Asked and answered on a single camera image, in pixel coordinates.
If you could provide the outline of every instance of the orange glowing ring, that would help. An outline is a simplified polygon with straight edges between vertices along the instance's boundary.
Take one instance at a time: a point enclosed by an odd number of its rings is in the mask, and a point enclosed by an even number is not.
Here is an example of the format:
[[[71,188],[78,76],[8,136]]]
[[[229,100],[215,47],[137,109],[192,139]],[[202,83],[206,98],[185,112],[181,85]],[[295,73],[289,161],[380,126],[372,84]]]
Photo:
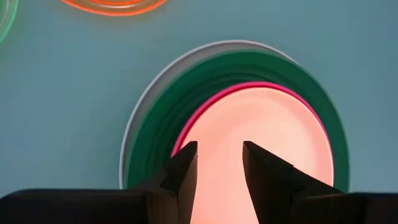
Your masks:
[[[151,11],[166,0],[61,0],[80,10],[104,16],[134,16]]]

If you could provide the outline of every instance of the light blue surface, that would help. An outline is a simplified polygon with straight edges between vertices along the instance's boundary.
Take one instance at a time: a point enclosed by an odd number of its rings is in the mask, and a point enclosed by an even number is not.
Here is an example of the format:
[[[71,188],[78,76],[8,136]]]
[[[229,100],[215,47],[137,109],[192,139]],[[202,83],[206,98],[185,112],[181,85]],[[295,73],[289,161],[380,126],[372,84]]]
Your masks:
[[[22,0],[0,45],[0,195],[117,188],[124,128],[146,85],[179,55],[225,39],[301,63],[344,122],[351,191],[398,192],[397,21],[395,0],[170,0],[124,18]]]

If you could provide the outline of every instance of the green ring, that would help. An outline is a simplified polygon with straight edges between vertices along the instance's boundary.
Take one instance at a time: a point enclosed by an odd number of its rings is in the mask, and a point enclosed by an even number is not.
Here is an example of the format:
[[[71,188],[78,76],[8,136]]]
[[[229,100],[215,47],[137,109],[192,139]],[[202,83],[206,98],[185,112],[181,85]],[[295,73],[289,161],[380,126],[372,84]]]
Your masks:
[[[299,94],[320,117],[330,140],[334,187],[348,191],[348,147],[340,117],[325,90],[302,67],[260,50],[239,50],[210,57],[175,78],[142,120],[125,169],[130,188],[152,175],[170,158],[193,112],[215,93],[237,83],[272,82]]]
[[[0,43],[7,36],[17,14],[18,0],[0,0]]]

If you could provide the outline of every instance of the teal background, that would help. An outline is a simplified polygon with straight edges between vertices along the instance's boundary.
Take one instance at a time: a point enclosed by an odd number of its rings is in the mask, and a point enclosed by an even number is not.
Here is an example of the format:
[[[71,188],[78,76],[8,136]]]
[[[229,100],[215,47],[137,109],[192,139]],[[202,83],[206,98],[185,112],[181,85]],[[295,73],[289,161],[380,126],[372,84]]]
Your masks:
[[[21,0],[0,45],[0,195],[117,188],[144,88],[181,54],[225,39],[271,45],[311,72],[346,128],[350,190],[396,192],[397,21],[395,0],[169,0],[135,17]]]

